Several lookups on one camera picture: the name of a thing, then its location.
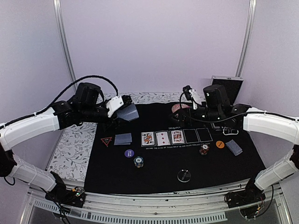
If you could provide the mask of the aluminium poker chip case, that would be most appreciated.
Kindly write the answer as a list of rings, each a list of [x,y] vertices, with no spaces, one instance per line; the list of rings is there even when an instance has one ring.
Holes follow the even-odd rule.
[[[243,84],[243,78],[212,76],[210,84],[223,85],[226,90],[230,104],[233,105]],[[221,132],[225,136],[237,135],[239,133],[238,130],[228,128],[228,127],[220,127],[219,125],[215,125],[215,124],[211,124],[211,127],[213,130]]]

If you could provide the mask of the aluminium front rail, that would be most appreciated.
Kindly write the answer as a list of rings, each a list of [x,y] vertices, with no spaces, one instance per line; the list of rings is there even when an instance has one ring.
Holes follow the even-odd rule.
[[[82,208],[58,207],[39,189],[30,188],[22,224],[293,224],[279,184],[265,191],[263,202],[230,208],[229,192],[245,181],[203,189],[148,195],[87,193]]]

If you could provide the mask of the three of diamonds card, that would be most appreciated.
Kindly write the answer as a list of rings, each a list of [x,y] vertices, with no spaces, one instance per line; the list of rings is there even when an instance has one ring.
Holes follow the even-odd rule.
[[[167,131],[156,132],[156,140],[158,146],[170,145],[169,135]]]

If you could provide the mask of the triangular all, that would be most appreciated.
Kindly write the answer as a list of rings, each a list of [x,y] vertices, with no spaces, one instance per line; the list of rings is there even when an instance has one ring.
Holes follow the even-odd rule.
[[[105,137],[105,138],[101,138],[100,140],[106,147],[108,147],[112,139],[113,139],[112,137]]]

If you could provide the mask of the stack of poker chips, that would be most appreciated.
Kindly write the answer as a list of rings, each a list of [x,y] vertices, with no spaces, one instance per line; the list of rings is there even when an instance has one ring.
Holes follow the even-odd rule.
[[[143,165],[144,165],[144,160],[141,156],[137,156],[134,158],[134,165],[137,167],[137,168],[142,168]]]

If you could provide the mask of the blue playing card deck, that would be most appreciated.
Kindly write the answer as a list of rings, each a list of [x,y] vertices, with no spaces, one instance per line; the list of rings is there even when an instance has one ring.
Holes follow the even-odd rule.
[[[137,107],[134,103],[116,111],[117,117],[125,121],[133,121],[139,118]]]

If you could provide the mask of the left aluminium frame post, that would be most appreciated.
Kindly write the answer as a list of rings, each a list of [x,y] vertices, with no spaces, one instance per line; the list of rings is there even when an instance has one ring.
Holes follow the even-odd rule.
[[[73,64],[72,64],[72,60],[71,60],[71,55],[70,55],[70,51],[69,51],[69,47],[68,47],[68,43],[67,43],[66,32],[65,32],[65,28],[64,28],[61,1],[53,0],[53,6],[54,6],[54,13],[55,13],[56,21],[57,21],[57,28],[58,28],[58,32],[59,32],[59,36],[60,36],[60,40],[61,40],[61,44],[62,44],[62,49],[63,49],[67,69],[68,69],[71,81],[74,82],[76,80],[76,76],[75,76],[75,72],[74,72],[74,68],[73,68]]]

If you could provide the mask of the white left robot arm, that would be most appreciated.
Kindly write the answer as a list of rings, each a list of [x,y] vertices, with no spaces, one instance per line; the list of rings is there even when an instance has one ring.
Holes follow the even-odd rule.
[[[90,76],[75,81],[75,94],[67,101],[55,98],[44,109],[0,125],[0,176],[19,179],[28,185],[35,185],[47,192],[60,203],[69,199],[69,191],[59,175],[43,171],[25,162],[12,151],[13,147],[44,133],[64,130],[72,125],[85,122],[111,125],[117,119],[117,111],[132,104],[128,95],[116,94],[105,99],[101,88],[83,82]]]

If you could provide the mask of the floral white tablecloth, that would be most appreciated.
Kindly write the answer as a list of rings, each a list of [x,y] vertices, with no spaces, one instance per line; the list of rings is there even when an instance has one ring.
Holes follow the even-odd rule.
[[[178,102],[180,97],[178,92],[126,92],[125,95],[130,95],[135,104]],[[47,170],[58,174],[63,180],[84,182],[96,127],[95,123],[84,123],[64,129]]]

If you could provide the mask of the right aluminium frame post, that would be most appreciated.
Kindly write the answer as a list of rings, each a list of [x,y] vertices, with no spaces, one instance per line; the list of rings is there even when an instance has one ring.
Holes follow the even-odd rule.
[[[250,36],[251,36],[252,29],[254,26],[256,3],[257,3],[257,0],[249,1],[249,9],[248,9],[247,21],[246,21],[246,26],[245,26],[243,44],[242,44],[242,49],[241,49],[241,53],[240,53],[240,57],[239,57],[239,61],[238,61],[238,65],[237,65],[237,69],[236,69],[236,73],[235,73],[236,77],[242,76],[243,67],[245,65],[246,55],[247,55],[248,48],[249,48]]]

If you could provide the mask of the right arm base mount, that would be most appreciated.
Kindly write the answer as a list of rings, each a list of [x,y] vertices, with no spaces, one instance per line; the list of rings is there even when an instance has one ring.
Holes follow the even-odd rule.
[[[241,209],[241,215],[246,219],[254,219],[259,215],[259,212],[266,199],[263,190],[260,190],[255,184],[254,178],[251,178],[241,191],[230,191],[224,196],[224,201],[229,208],[257,203],[255,209]]]

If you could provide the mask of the purple small blind button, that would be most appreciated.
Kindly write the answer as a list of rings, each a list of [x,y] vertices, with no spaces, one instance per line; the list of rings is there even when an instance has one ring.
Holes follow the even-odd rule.
[[[133,157],[134,156],[134,151],[132,150],[132,149],[128,149],[128,150],[126,150],[125,152],[124,152],[124,155],[125,155],[125,157],[127,157],[127,158],[131,158],[131,157]]]

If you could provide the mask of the orange big blind button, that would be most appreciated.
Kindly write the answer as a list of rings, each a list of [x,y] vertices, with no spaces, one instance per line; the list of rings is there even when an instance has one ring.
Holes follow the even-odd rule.
[[[223,149],[225,147],[225,143],[223,141],[216,141],[215,145],[219,148],[219,149]]]

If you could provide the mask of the queen of spades card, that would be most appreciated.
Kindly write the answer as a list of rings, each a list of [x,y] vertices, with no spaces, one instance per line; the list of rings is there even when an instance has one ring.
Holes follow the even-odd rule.
[[[141,144],[142,147],[154,146],[155,138],[153,132],[142,132],[141,133]]]

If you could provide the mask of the king of diamonds card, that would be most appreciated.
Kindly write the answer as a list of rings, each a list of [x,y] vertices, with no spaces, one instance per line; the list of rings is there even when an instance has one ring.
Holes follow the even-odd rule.
[[[184,136],[182,130],[171,131],[171,142],[172,144],[184,144]]]

